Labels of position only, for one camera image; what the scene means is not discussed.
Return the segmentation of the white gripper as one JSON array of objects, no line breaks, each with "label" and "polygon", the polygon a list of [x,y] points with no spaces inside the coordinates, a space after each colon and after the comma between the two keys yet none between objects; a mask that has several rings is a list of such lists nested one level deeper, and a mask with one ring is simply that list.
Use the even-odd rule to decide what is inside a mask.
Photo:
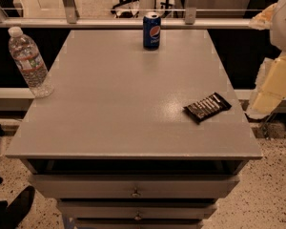
[{"label": "white gripper", "polygon": [[250,95],[246,115],[264,118],[286,97],[286,0],[278,0],[254,16],[249,27],[260,31],[271,27],[271,43],[285,51],[276,59],[264,59]]}]

